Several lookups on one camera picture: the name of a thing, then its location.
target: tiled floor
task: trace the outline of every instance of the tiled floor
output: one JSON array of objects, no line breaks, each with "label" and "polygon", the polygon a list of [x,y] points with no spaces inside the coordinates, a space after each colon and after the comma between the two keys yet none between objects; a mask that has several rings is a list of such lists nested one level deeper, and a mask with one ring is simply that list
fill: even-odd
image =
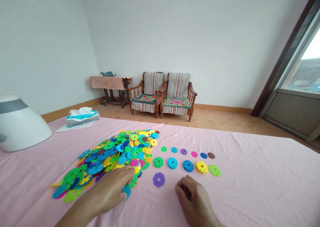
[{"label": "tiled floor", "polygon": [[320,154],[319,149],[307,144],[303,140],[263,119],[252,117],[248,114],[195,109],[191,122],[188,122],[189,117],[186,115],[164,114],[163,119],[160,118],[160,115],[156,119],[152,113],[137,110],[134,110],[134,115],[131,115],[129,106],[121,109],[119,105],[109,104],[106,107],[104,105],[94,105],[92,108],[93,110],[97,110],[101,117],[105,118],[292,138]]}]

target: wooden armchair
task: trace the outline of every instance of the wooden armchair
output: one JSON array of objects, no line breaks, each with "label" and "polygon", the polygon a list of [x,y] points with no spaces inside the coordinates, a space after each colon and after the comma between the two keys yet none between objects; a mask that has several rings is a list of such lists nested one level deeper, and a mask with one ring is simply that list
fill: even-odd
[{"label": "wooden armchair", "polygon": [[160,89],[160,114],[193,115],[197,92],[192,87],[189,73],[168,73],[168,81]]},{"label": "wooden armchair", "polygon": [[131,114],[133,115],[133,110],[135,109],[155,113],[156,118],[158,118],[160,89],[162,86],[164,86],[163,72],[144,72],[139,85],[127,89],[130,96]]}]

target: window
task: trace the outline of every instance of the window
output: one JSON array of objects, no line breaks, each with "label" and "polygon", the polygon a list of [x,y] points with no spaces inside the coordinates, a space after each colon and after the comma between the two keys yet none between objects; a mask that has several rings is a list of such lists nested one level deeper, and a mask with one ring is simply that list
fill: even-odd
[{"label": "window", "polygon": [[281,89],[320,94],[320,25],[306,42]]}]

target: tissue box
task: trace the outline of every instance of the tissue box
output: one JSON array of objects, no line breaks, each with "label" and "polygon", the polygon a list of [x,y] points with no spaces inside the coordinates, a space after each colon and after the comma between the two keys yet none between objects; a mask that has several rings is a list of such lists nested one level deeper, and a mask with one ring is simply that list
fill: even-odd
[{"label": "tissue box", "polygon": [[67,116],[67,127],[73,127],[100,119],[98,111],[91,111],[92,114],[82,114],[76,116]]}]

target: small table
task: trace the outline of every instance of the small table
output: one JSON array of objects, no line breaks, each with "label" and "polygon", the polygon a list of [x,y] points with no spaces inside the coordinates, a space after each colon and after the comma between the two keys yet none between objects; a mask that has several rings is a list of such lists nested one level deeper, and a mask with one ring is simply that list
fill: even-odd
[{"label": "small table", "polygon": [[[89,80],[92,88],[102,88],[105,95],[104,106],[108,103],[121,105],[121,108],[130,103],[128,84],[133,82],[133,77],[105,77],[105,76],[90,76]],[[113,90],[119,90],[119,97],[122,101],[117,101],[114,98]]]}]

